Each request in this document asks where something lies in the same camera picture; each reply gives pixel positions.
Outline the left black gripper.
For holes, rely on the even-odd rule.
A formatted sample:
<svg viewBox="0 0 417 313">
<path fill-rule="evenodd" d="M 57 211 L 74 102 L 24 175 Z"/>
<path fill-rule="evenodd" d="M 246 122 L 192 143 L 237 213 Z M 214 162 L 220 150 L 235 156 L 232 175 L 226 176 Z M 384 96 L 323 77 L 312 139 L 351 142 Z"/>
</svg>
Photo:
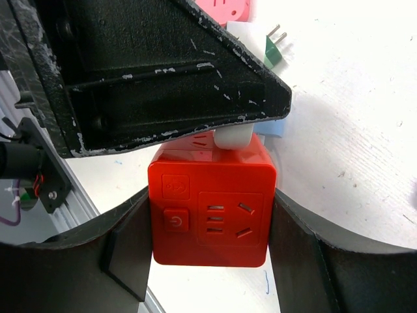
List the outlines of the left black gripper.
<svg viewBox="0 0 417 313">
<path fill-rule="evenodd" d="M 1 2 L 1 55 L 18 90 L 17 101 L 7 110 L 22 113 L 16 121 L 1 120 L 13 132 L 1 144 L 1 178 L 12 181 L 18 212 L 41 203 L 54 214 L 65 204 L 72 183 L 43 132 L 45 118 L 36 105 L 45 94 L 10 1 Z"/>
</svg>

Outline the orange cube socket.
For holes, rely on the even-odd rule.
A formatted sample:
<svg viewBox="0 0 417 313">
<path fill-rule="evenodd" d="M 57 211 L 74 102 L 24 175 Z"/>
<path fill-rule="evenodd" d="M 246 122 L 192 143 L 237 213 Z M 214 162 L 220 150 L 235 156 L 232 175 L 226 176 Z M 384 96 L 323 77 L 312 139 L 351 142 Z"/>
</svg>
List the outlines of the orange cube socket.
<svg viewBox="0 0 417 313">
<path fill-rule="evenodd" d="M 241 150 L 218 148 L 211 131 L 163 143 L 148 168 L 155 261 L 264 264 L 276 178 L 257 136 Z"/>
</svg>

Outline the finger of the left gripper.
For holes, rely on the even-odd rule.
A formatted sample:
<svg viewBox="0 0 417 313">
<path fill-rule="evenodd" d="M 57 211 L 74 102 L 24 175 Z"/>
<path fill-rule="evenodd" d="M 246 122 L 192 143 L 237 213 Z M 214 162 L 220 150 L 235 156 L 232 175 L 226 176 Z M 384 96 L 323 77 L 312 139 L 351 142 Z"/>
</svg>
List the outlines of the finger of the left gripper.
<svg viewBox="0 0 417 313">
<path fill-rule="evenodd" d="M 291 88 L 193 1 L 7 1 L 6 64 L 63 158 L 291 109 Z"/>
</svg>

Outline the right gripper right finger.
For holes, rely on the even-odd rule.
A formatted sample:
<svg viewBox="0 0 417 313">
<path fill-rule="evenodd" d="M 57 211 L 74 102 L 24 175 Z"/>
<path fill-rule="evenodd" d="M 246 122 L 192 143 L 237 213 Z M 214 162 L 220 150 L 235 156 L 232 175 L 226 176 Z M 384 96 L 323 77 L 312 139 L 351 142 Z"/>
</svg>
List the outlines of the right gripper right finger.
<svg viewBox="0 0 417 313">
<path fill-rule="evenodd" d="M 416 251 L 274 196 L 269 251 L 281 312 L 415 312 Z"/>
</svg>

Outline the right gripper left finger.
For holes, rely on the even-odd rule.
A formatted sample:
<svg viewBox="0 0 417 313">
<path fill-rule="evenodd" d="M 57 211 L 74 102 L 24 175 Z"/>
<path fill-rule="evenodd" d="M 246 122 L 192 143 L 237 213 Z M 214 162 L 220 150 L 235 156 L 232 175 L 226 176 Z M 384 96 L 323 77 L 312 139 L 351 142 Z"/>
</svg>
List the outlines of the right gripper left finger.
<svg viewBox="0 0 417 313">
<path fill-rule="evenodd" d="M 149 193 L 43 243 L 1 244 L 2 312 L 137 312 L 152 257 Z"/>
</svg>

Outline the green usb charger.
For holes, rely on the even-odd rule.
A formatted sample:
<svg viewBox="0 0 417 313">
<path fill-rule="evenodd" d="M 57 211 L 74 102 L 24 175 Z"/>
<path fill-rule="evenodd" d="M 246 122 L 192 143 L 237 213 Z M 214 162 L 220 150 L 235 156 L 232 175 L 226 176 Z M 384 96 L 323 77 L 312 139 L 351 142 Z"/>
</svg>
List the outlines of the green usb charger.
<svg viewBox="0 0 417 313">
<path fill-rule="evenodd" d="M 287 33 L 283 32 L 279 36 L 274 37 L 280 27 L 281 25 L 277 24 L 266 35 L 264 63 L 269 69 L 274 68 L 283 59 L 278 44 L 287 37 Z"/>
</svg>

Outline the white plug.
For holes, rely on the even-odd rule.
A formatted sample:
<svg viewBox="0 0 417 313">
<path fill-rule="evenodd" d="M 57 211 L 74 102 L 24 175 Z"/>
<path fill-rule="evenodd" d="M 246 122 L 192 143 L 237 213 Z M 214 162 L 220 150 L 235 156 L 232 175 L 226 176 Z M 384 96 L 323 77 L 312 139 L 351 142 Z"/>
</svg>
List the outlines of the white plug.
<svg viewBox="0 0 417 313">
<path fill-rule="evenodd" d="M 214 143 L 220 149 L 239 150 L 247 147 L 252 138 L 254 124 L 217 128 Z"/>
</svg>

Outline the light blue usb charger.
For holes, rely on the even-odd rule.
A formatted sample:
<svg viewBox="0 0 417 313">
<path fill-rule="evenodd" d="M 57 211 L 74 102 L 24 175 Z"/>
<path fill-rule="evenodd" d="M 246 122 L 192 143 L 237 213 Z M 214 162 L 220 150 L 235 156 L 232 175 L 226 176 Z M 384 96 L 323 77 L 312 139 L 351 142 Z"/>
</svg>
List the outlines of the light blue usb charger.
<svg viewBox="0 0 417 313">
<path fill-rule="evenodd" d="M 277 138 L 282 138 L 285 130 L 286 120 L 271 120 L 263 121 L 254 124 L 253 131 L 262 136 L 273 136 Z"/>
</svg>

